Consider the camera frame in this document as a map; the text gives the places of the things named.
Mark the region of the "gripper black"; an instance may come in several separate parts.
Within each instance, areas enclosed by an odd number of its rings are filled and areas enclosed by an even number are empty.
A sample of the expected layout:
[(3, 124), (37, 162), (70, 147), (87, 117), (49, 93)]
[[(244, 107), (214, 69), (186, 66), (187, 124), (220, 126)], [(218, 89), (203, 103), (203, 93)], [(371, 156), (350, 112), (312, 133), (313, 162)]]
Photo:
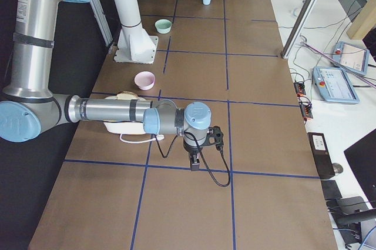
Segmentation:
[(202, 147), (188, 136), (183, 137), (183, 147), (189, 153), (191, 171), (198, 171), (200, 168), (199, 153), (201, 153)]

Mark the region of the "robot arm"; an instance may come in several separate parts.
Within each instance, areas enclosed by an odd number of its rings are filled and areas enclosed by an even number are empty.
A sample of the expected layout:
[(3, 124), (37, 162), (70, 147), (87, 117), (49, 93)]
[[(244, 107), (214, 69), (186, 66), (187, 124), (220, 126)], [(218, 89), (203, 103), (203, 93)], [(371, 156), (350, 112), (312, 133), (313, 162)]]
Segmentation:
[[(89, 4), (62, 2), (59, 6), (49, 86), (53, 92), (87, 97), (103, 64), (106, 47)], [(11, 54), (15, 14), (16, 0), (1, 0), (1, 87), (10, 82), (12, 63), (6, 57)], [(58, 173), (76, 127), (60, 125), (20, 144), (1, 140), (1, 177)]]

